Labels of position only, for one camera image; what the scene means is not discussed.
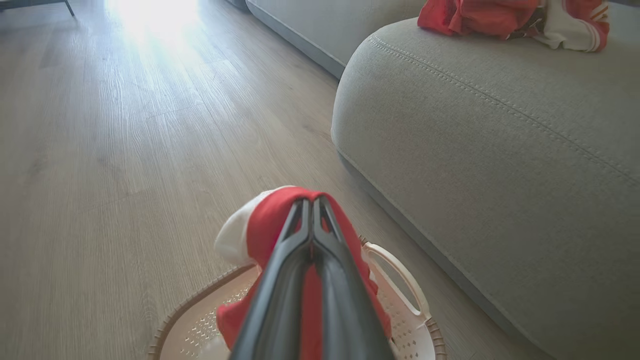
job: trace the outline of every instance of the laundry basket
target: laundry basket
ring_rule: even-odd
[[[378,299],[391,317],[399,360],[446,360],[445,341],[411,273],[391,253],[363,241]],[[164,321],[149,350],[150,360],[226,360],[230,352],[216,326],[216,308],[243,298],[258,277],[256,266],[233,269],[185,301]],[[403,281],[396,284],[392,279]],[[400,287],[408,289],[414,306]]]

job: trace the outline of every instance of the stitching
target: stitching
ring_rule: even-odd
[[[404,55],[407,55],[407,56],[409,56],[409,57],[411,57],[411,58],[413,58],[415,60],[420,60],[420,61],[424,62],[425,65],[428,65],[429,67],[432,67],[432,68],[436,69],[437,71],[454,78],[455,80],[459,81],[460,83],[462,83],[463,85],[466,85],[469,88],[473,88],[474,90],[476,90],[478,92],[484,93],[484,95],[492,97],[496,101],[502,102],[502,104],[505,105],[505,106],[508,105],[513,110],[516,110],[516,111],[520,112],[522,115],[526,116],[527,118],[530,118],[531,120],[539,122],[540,124],[542,124],[545,127],[549,128],[549,130],[553,131],[557,135],[564,137],[569,142],[572,142],[572,143],[575,143],[575,144],[579,145],[580,150],[582,150],[584,152],[588,152],[589,155],[591,155],[592,157],[604,162],[606,165],[609,165],[615,171],[621,172],[621,173],[623,173],[623,175],[625,175],[627,177],[631,177],[631,180],[633,180],[635,183],[637,182],[636,179],[633,179],[633,177],[635,177],[635,175],[632,174],[629,169],[627,169],[625,167],[622,167],[622,165],[616,163],[615,161],[613,161],[613,160],[611,160],[611,159],[609,159],[609,158],[607,158],[605,156],[602,156],[600,151],[594,149],[593,147],[590,147],[589,145],[585,144],[584,142],[580,142],[578,139],[573,138],[568,134],[564,134],[564,133],[562,133],[562,132],[560,132],[558,130],[555,130],[554,127],[551,124],[549,124],[548,122],[542,120],[541,118],[539,118],[537,116],[534,116],[534,115],[531,115],[531,114],[527,113],[527,111],[524,110],[523,108],[518,107],[517,105],[515,105],[515,104],[513,104],[513,103],[511,103],[511,102],[509,102],[509,101],[507,101],[505,99],[502,99],[502,98],[498,97],[497,95],[493,94],[491,91],[489,91],[487,89],[484,89],[481,86],[475,85],[475,84],[473,84],[473,83],[471,83],[469,81],[465,81],[465,80],[459,78],[458,76],[452,74],[451,72],[446,71],[445,69],[439,67],[438,65],[435,65],[434,63],[431,63],[429,60],[423,59],[423,58],[421,58],[419,56],[413,55],[413,54],[408,53],[408,52],[406,52],[404,50],[398,49],[397,47],[389,45],[386,42],[382,41],[382,39],[378,38],[376,35],[371,35],[371,38],[375,38],[378,42],[384,44],[385,46],[387,46],[387,47],[389,47],[389,48],[391,48],[391,49],[393,49],[395,51],[398,51],[398,52],[400,52],[400,53],[402,53]],[[369,41],[371,41],[374,45],[378,45],[378,47],[381,48],[379,46],[379,44],[375,43],[375,41],[373,41],[371,39]]]
[[[515,105],[511,104],[510,102],[503,100],[503,99],[495,99],[493,97],[490,97],[489,95],[483,93],[480,91],[480,89],[482,89],[481,87],[477,86],[477,87],[471,87],[469,85],[467,85],[466,83],[464,83],[460,78],[458,78],[457,76],[448,73],[445,70],[439,70],[439,71],[434,71],[434,69],[430,69],[429,67],[425,66],[425,64],[419,63],[417,61],[414,61],[416,59],[419,59],[418,57],[413,57],[410,58],[409,56],[413,56],[410,53],[406,53],[402,50],[397,50],[400,51],[402,53],[406,53],[409,56],[404,56],[402,54],[398,54],[395,52],[392,52],[390,49],[386,49],[384,48],[382,45],[377,44],[372,38],[378,39],[376,36],[371,36],[369,38],[369,41],[371,42],[371,44],[373,46],[376,46],[377,48],[381,49],[382,51],[385,51],[386,53],[389,53],[391,55],[394,55],[404,61],[407,61],[409,63],[412,63],[424,70],[427,70],[428,72],[434,74],[435,76],[438,76],[439,78],[443,79],[444,81],[453,84],[463,90],[466,90],[468,92],[470,92],[471,94],[474,94],[475,96],[478,96],[479,98],[485,100],[486,102],[489,102],[493,105],[498,106],[499,108],[502,108],[503,110],[505,110],[507,113],[521,119],[524,120],[526,123],[528,123],[529,125],[539,129],[540,131],[544,132],[545,134],[547,134],[547,136],[549,136],[551,139],[561,142],[563,144],[565,144],[568,148],[574,150],[578,155],[581,155],[583,158],[586,158],[587,160],[591,161],[592,163],[598,165],[599,167],[603,168],[605,170],[605,173],[614,175],[616,178],[618,179],[626,179],[628,181],[630,181],[632,184],[637,184],[638,181],[636,179],[634,179],[632,177],[632,175],[628,174],[628,170],[625,170],[624,168],[622,168],[622,166],[618,165],[618,164],[613,164],[611,165],[609,161],[607,162],[606,159],[603,158],[599,158],[598,156],[596,156],[597,154],[599,154],[599,151],[595,151],[595,154],[590,153],[589,151],[583,149],[582,147],[579,147],[578,145],[576,145],[574,142],[579,143],[578,141],[571,139],[569,136],[566,136],[564,134],[561,133],[556,133],[555,131],[551,130],[550,126],[548,123],[540,120],[539,118],[534,118],[528,114],[526,114],[526,112],[521,109],[516,107]],[[437,69],[438,67],[436,65],[431,64],[430,62],[428,62],[427,60],[424,59],[420,59],[422,61],[424,61],[425,63],[430,64],[431,66],[433,66],[435,69]]]

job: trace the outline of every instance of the sofa base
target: sofa base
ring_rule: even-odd
[[[227,0],[227,1],[230,2],[231,5],[233,5],[236,8],[242,10],[243,12],[248,12],[249,11],[249,8],[247,7],[245,0]]]
[[[342,72],[344,72],[345,65],[338,59],[334,58],[333,56],[322,50],[318,45],[315,45],[313,42],[309,41],[307,38],[291,29],[289,26],[286,26],[278,19],[273,17],[270,13],[264,11],[262,8],[260,8],[256,4],[253,4],[251,1],[247,1],[246,4],[253,16],[262,21],[266,26],[269,26],[273,31],[278,33],[278,35],[283,37],[293,46],[297,47],[305,55],[311,58],[311,60],[324,67],[333,76],[340,79],[340,77],[342,76]]]

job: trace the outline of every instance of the red and white towel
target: red and white towel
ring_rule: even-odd
[[[387,338],[390,338],[390,319],[376,297],[378,285],[373,279],[370,279],[369,265],[362,259],[360,239],[342,208],[330,195],[295,186],[285,186],[263,192],[246,203],[227,220],[227,223],[218,234],[215,249],[233,264],[249,265],[255,263],[262,269],[266,268],[293,202],[297,199],[314,200],[320,195],[327,196],[331,204],[351,255],[353,255],[360,276],[369,293],[369,298],[378,314]],[[243,299],[233,304],[220,306],[216,311],[218,329],[222,333],[228,348],[233,348],[236,342],[260,279],[261,276],[258,277]],[[315,268],[312,266],[305,277],[303,290],[300,359],[320,360],[321,358],[322,284]]]
[[[608,9],[607,0],[428,0],[418,26],[446,35],[533,37],[552,49],[591,52],[607,44]]]

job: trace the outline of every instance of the gray sofa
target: gray sofa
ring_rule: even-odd
[[[420,13],[424,0],[246,0],[249,10],[340,78],[372,32]]]
[[[351,57],[333,142],[501,327],[559,359],[640,354],[640,10],[601,53],[404,20]]]

